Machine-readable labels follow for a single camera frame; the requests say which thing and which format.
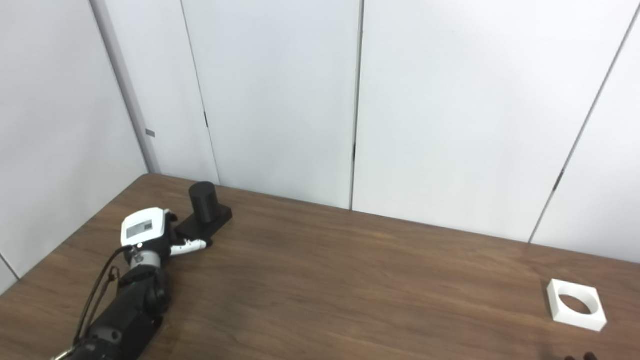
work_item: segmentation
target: robotic arm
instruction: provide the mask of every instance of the robotic arm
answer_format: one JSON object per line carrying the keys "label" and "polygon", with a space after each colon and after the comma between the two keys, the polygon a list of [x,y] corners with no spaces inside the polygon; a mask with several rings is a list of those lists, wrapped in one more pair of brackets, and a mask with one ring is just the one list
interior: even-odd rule
{"label": "robotic arm", "polygon": [[189,189],[189,194],[195,213],[176,227],[177,237],[172,229],[177,217],[168,209],[145,209],[124,220],[122,248],[105,267],[106,270],[119,252],[124,253],[130,265],[129,271],[119,278],[116,298],[82,332],[85,308],[73,347],[55,360],[139,358],[168,310],[170,297],[163,270],[166,260],[211,246],[213,233],[232,217],[228,207],[218,204],[213,184],[197,183]]}

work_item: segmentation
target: white 3d printed holder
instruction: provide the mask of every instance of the white 3d printed holder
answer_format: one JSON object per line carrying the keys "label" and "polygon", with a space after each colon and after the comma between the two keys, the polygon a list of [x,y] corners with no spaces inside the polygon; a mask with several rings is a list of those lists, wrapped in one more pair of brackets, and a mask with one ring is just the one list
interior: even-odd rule
{"label": "white 3d printed holder", "polygon": [[[606,325],[607,318],[602,309],[598,290],[595,288],[552,279],[547,287],[547,293],[554,321],[593,331],[600,331]],[[580,314],[571,310],[560,299],[560,295],[568,295],[580,300],[589,308],[591,314]]]}

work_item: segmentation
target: white wall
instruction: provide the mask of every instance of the white wall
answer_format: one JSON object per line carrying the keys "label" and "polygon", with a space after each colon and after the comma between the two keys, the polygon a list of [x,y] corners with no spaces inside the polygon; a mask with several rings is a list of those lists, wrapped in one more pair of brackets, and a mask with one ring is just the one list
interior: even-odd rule
{"label": "white wall", "polygon": [[146,167],[89,2],[0,2],[0,56],[0,253],[23,276]]}
{"label": "white wall", "polygon": [[219,184],[180,0],[92,3],[151,172]]}
{"label": "white wall", "polygon": [[636,23],[533,243],[640,263],[640,25]]}
{"label": "white wall", "polygon": [[359,0],[184,0],[222,185],[347,208]]}
{"label": "white wall", "polygon": [[7,264],[0,260],[0,294],[4,293],[17,279],[9,270]]}
{"label": "white wall", "polygon": [[367,0],[353,209],[527,241],[637,0]]}

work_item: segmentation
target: wooden table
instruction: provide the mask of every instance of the wooden table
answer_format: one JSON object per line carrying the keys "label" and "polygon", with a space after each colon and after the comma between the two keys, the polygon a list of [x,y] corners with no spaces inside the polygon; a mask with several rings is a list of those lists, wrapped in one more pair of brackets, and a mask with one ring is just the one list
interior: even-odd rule
{"label": "wooden table", "polygon": [[[67,348],[122,220],[153,206],[184,218],[191,183],[141,177],[5,293],[0,358]],[[230,188],[218,196],[234,219],[213,247],[167,266],[173,302],[143,359],[640,359],[640,265]],[[551,278],[598,288],[601,333],[552,321]]]}

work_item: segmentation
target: black cable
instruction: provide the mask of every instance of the black cable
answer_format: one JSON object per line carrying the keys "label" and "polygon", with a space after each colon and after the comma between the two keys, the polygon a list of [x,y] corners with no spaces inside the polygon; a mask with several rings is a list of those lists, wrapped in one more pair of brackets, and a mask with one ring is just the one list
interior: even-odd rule
{"label": "black cable", "polygon": [[107,293],[107,289],[109,288],[109,285],[116,280],[120,280],[120,269],[117,266],[112,266],[111,270],[109,270],[109,278],[107,279],[106,282],[102,284],[100,295],[98,295],[98,299],[93,304],[93,309],[91,310],[89,319],[86,321],[86,326],[84,327],[84,330],[81,331],[81,334],[80,334],[81,339],[84,338],[84,336],[86,335],[87,329],[89,328],[89,326],[91,326],[91,323],[93,322],[93,317],[95,316],[95,313],[98,310],[98,306],[100,306],[100,302],[102,301],[104,294]]}
{"label": "black cable", "polygon": [[98,290],[98,286],[100,285],[100,282],[101,282],[102,278],[104,277],[104,274],[107,272],[107,269],[109,268],[109,265],[113,262],[113,260],[118,255],[120,255],[121,253],[123,253],[125,251],[131,250],[131,249],[133,249],[133,246],[127,245],[127,246],[123,246],[123,247],[119,248],[118,250],[114,251],[113,255],[111,255],[109,260],[107,260],[107,263],[102,268],[102,271],[100,271],[100,275],[98,275],[98,279],[95,280],[95,284],[93,285],[93,289],[91,290],[91,293],[89,294],[89,298],[86,300],[86,304],[84,305],[84,309],[82,310],[82,314],[80,315],[80,321],[78,323],[78,328],[76,330],[76,335],[74,336],[73,346],[76,346],[80,342],[80,332],[82,331],[82,328],[83,328],[83,325],[84,325],[84,319],[86,318],[86,313],[87,313],[87,311],[89,311],[89,306],[91,305],[91,301],[93,301],[93,297],[95,296],[95,292]]}

